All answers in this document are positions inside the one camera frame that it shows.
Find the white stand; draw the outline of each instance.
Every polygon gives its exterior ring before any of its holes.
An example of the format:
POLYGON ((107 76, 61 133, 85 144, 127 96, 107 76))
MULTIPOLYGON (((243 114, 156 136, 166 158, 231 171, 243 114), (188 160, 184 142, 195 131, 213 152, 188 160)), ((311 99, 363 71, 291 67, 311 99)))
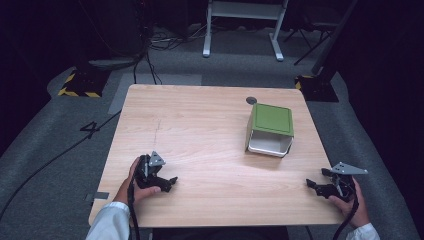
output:
POLYGON ((254 18, 276 20, 274 33, 270 33, 272 47, 275 52, 277 61, 283 61, 284 57, 281 53, 280 46, 277 42, 278 33, 280 32, 281 23, 283 22, 286 12, 287 1, 282 5, 273 4, 256 4, 256 3, 239 3, 239 2, 220 2, 209 0, 207 28, 205 36, 205 44, 203 46, 203 57, 209 57, 211 54, 211 24, 212 16, 214 17, 236 17, 236 18, 254 18))

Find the small round object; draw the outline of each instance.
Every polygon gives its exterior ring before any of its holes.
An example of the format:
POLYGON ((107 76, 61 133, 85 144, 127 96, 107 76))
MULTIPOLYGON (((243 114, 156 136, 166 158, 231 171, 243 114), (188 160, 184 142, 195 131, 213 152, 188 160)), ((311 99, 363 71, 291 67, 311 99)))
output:
POLYGON ((258 102, 258 100, 256 100, 256 98, 255 98, 255 97, 247 97, 247 98, 246 98, 246 102, 247 102, 248 104, 250 104, 250 105, 254 105, 255 103, 257 103, 257 102, 258 102))

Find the metal stand leg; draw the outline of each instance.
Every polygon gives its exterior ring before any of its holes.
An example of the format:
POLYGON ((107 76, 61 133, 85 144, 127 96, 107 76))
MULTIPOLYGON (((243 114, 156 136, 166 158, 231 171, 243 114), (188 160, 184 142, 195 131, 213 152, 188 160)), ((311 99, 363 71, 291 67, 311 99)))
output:
POLYGON ((278 45, 277 38, 278 33, 280 32, 281 23, 283 22, 284 14, 286 13, 285 4, 281 6, 281 11, 278 16, 277 24, 275 25, 274 33, 269 34, 269 38, 271 40, 272 48, 274 48, 275 57, 277 61, 281 62, 284 60, 283 53, 281 52, 280 45, 278 45))
POLYGON ((206 21, 207 21, 207 25, 206 25, 205 44, 203 45, 203 57, 209 57, 211 55, 212 0, 209 0, 208 16, 206 21))

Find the hazard tape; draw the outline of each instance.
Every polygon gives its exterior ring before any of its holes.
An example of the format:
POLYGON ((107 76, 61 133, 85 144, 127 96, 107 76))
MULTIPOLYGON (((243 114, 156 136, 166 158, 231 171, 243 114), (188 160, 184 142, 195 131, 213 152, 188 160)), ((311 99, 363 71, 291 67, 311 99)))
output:
POLYGON ((62 88, 60 89, 58 95, 59 96, 72 96, 72 97, 101 97, 102 92, 96 92, 96 91, 72 91, 69 90, 69 86, 73 84, 76 79, 75 77, 76 70, 72 71, 69 77, 65 80, 65 83, 63 84, 62 88))

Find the white sleeve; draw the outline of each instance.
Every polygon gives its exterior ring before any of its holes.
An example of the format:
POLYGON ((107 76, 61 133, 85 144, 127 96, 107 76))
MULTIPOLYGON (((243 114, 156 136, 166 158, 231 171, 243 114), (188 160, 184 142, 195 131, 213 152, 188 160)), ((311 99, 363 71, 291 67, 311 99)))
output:
POLYGON ((92 239, 123 239, 127 240, 130 211, 126 204, 111 202, 103 206, 94 219, 87 238, 92 239))
POLYGON ((380 236, 374 226, 368 223, 348 233, 346 240, 380 240, 380 236))

